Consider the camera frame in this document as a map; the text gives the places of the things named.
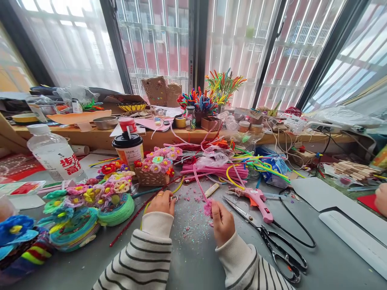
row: table surface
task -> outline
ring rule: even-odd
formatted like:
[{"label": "table surface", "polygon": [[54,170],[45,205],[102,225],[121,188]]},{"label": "table surface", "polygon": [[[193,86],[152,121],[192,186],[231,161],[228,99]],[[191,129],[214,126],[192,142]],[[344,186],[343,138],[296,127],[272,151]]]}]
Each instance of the table surface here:
[{"label": "table surface", "polygon": [[[87,169],[86,172],[89,177],[96,175],[96,169]],[[25,179],[25,181],[33,180],[50,181],[51,178],[47,172],[38,172]],[[202,180],[204,190],[213,184],[211,181]],[[252,182],[250,186],[254,187],[255,182]],[[177,184],[173,184],[170,189],[173,190],[176,187]],[[222,185],[212,197],[222,200],[222,196],[227,194],[227,189],[227,185]],[[278,188],[268,186],[264,182],[261,183],[260,189],[271,193],[279,191]],[[197,184],[192,182],[187,186],[183,185],[176,194],[179,200],[176,204],[175,221],[171,230],[172,261],[166,288],[168,290],[224,289],[225,273],[215,253],[213,228],[209,225],[209,218],[203,215],[204,203],[195,201],[195,197],[200,196]],[[135,213],[150,196],[151,193],[135,199]],[[249,207],[247,199],[238,198],[236,203],[254,218],[262,220],[259,210]],[[387,288],[387,281],[326,227],[318,218],[318,212],[313,207],[302,199],[297,201],[289,198],[285,200],[285,203],[317,243],[316,248],[309,249],[275,226],[266,226],[288,239],[308,262],[308,273],[307,275],[301,274],[301,282],[295,286],[297,289],[377,290]],[[267,200],[266,204],[279,224],[306,243],[311,244],[306,233],[278,200]],[[44,216],[42,207],[24,210],[21,213],[37,220]],[[236,212],[233,214],[235,228],[239,235],[246,243],[256,246],[259,254],[273,265],[272,256],[259,233]],[[142,213],[112,248],[109,247],[110,243],[127,222],[113,228],[101,228],[96,239],[79,250],[71,253],[57,252],[41,269],[7,289],[91,289],[113,257],[130,241],[132,232],[140,227],[141,216]]]}]

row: pink glue gun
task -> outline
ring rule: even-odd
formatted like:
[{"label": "pink glue gun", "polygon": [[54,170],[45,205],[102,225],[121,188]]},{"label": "pink glue gun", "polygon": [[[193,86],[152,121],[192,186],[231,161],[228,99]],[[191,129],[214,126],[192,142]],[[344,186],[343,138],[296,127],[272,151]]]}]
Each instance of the pink glue gun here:
[{"label": "pink glue gun", "polygon": [[261,190],[246,187],[244,190],[240,188],[232,188],[229,189],[229,191],[247,197],[250,200],[250,206],[256,206],[259,208],[265,223],[271,224],[273,222],[273,215],[264,203],[266,201],[266,196]]}]

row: wooden shelf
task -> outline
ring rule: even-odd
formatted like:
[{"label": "wooden shelf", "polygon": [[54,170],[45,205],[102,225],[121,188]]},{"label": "wooden shelf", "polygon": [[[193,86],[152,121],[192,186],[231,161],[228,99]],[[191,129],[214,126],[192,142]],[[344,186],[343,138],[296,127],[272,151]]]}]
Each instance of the wooden shelf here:
[{"label": "wooden shelf", "polygon": [[[22,138],[28,140],[32,137],[26,127],[22,126],[13,126],[16,133]],[[81,132],[77,128],[61,128],[61,127],[50,127],[51,131],[55,134],[58,134],[63,137],[70,138],[70,143],[73,145],[87,145],[92,150],[94,149],[112,149],[112,141],[113,137],[110,137],[112,130],[98,130],[97,128],[93,128],[90,132]],[[186,131],[185,129],[175,129],[174,132],[183,140],[187,142],[200,144],[203,140],[207,131],[205,130],[195,130],[192,132]],[[167,132],[156,132],[151,139],[153,131],[147,131],[146,136],[142,136],[144,140],[144,150],[152,150],[153,147],[163,147],[164,143],[173,144],[173,143],[181,143],[181,141],[176,138],[171,130]],[[211,132],[208,135],[208,138],[213,138],[216,132]],[[354,142],[354,140],[345,135],[345,134],[332,134],[333,139],[337,143],[350,143]],[[285,143],[286,140],[288,143],[294,141],[296,136],[286,135],[284,133],[279,133],[279,143]],[[314,142],[314,143],[325,143],[328,139],[327,136],[322,133],[316,132],[314,135],[299,135],[297,141],[303,142]],[[273,144],[275,143],[275,138],[273,135],[264,134],[262,139],[260,139],[257,144]]]}]

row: hand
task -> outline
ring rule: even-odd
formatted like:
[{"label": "hand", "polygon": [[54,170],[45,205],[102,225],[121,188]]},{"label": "hand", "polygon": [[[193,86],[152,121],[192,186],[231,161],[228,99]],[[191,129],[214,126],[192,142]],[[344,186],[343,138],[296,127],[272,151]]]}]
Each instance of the hand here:
[{"label": "hand", "polygon": [[235,233],[234,216],[223,204],[212,200],[214,235],[218,248],[223,246]]},{"label": "hand", "polygon": [[387,217],[387,183],[379,185],[375,191],[376,199],[375,205],[382,215]]},{"label": "hand", "polygon": [[150,202],[148,208],[146,209],[146,213],[159,211],[174,216],[176,199],[172,199],[170,202],[169,198],[171,196],[173,196],[171,191],[159,191]]}]

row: lid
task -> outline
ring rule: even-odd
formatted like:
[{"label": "lid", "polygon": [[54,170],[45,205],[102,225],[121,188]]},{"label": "lid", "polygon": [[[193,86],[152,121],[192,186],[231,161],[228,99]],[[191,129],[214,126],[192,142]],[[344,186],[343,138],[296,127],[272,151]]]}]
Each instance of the lid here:
[{"label": "lid", "polygon": [[239,126],[241,127],[250,127],[250,122],[248,121],[240,121]]},{"label": "lid", "polygon": [[31,95],[34,95],[34,96],[39,96],[39,95],[41,95],[41,93],[40,93],[39,91],[29,91],[29,93],[30,93]]},{"label": "lid", "polygon": [[27,129],[34,135],[43,135],[51,132],[50,127],[46,124],[29,125]]},{"label": "lid", "polygon": [[128,132],[122,133],[114,138],[113,147],[114,148],[131,148],[138,146],[142,143],[142,138],[138,134],[130,134],[131,138],[129,139]]},{"label": "lid", "polygon": [[118,121],[120,123],[133,123],[134,122],[134,118],[132,117],[122,117],[122,118],[119,118]]}]

